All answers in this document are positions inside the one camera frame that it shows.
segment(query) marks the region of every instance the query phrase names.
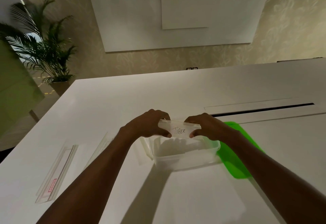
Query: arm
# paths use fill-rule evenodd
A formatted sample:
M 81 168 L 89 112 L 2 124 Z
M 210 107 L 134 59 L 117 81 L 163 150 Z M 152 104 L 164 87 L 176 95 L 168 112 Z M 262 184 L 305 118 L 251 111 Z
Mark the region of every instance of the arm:
M 202 135 L 228 145 L 240 158 L 260 188 L 287 223 L 325 223 L 326 197 L 296 174 L 253 146 L 239 131 L 203 113 L 185 120 L 202 129 Z
M 37 224 L 98 223 L 124 158 L 140 136 L 171 134 L 159 128 L 162 111 L 149 110 L 121 127 L 108 147 L 72 182 Z

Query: forearm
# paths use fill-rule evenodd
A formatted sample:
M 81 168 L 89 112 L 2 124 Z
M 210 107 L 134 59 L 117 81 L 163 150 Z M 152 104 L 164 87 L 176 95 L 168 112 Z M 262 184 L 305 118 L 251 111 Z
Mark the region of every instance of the forearm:
M 58 197 L 37 224 L 98 223 L 123 161 L 136 139 L 121 128 L 109 146 Z
M 238 131 L 225 143 L 237 154 L 287 223 L 326 220 L 326 198 L 306 181 L 254 147 Z

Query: red label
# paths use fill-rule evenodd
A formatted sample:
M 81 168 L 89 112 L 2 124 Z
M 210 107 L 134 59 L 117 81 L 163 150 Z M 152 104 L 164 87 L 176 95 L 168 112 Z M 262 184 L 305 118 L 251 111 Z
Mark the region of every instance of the red label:
M 54 180 L 52 181 L 52 184 L 51 184 L 50 189 L 49 189 L 48 192 L 51 192 L 51 191 L 52 191 L 52 189 L 53 189 L 53 187 L 54 187 L 56 181 L 57 181 L 57 179 L 54 179 Z

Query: plant pot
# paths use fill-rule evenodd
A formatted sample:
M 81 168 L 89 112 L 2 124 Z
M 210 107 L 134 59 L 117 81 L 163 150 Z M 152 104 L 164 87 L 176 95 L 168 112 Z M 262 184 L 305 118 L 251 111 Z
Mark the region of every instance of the plant pot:
M 69 82 L 54 82 L 50 83 L 50 86 L 55 90 L 55 92 L 62 96 L 64 92 L 69 88 Z

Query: potted plant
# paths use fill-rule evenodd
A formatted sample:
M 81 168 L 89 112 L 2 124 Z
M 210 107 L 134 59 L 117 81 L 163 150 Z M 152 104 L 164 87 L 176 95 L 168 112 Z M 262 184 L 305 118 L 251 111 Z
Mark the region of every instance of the potted plant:
M 76 47 L 68 45 L 70 40 L 60 36 L 62 23 L 72 16 L 59 21 L 45 17 L 44 10 L 53 2 L 45 0 L 41 5 L 11 5 L 10 16 L 17 26 L 0 23 L 0 39 L 12 46 L 28 69 L 49 74 L 50 77 L 43 81 L 61 96 L 69 87 L 68 80 L 74 76 L 67 68 L 67 62 Z

